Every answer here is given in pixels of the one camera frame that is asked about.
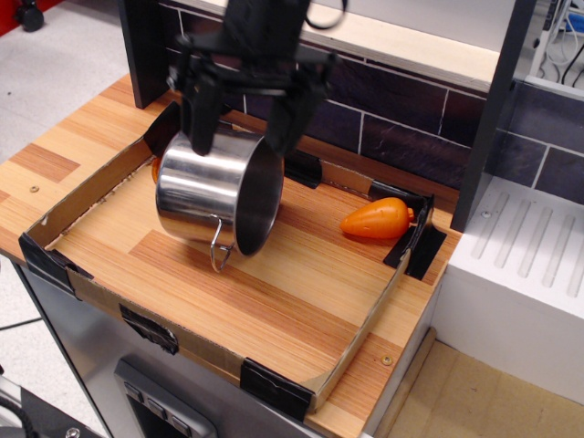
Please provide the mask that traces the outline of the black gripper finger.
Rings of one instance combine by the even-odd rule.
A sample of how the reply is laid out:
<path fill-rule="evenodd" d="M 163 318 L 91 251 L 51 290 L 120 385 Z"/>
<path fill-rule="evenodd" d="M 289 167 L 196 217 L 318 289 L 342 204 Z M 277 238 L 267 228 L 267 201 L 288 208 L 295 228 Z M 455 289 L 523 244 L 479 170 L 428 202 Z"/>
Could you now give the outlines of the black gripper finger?
<path fill-rule="evenodd" d="M 297 147 L 321 101 L 322 93 L 311 89 L 289 91 L 274 99 L 265 139 L 278 157 L 285 157 Z"/>
<path fill-rule="evenodd" d="M 224 105 L 224 87 L 218 78 L 199 77 L 182 94 L 182 132 L 195 153 L 205 156 L 212 147 Z"/>

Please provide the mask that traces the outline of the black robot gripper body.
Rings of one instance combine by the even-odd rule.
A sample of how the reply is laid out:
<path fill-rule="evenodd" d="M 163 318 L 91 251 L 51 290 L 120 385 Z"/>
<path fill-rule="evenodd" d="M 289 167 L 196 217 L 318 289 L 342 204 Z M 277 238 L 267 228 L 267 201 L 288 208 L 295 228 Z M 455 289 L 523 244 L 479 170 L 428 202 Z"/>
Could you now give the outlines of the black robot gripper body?
<path fill-rule="evenodd" d="M 309 1 L 230 1 L 221 27 L 176 37 L 179 60 L 170 68 L 171 89 L 191 97 L 211 92 L 284 95 L 319 89 L 338 64 L 334 52 L 300 45 L 304 25 L 328 30 L 308 19 Z"/>

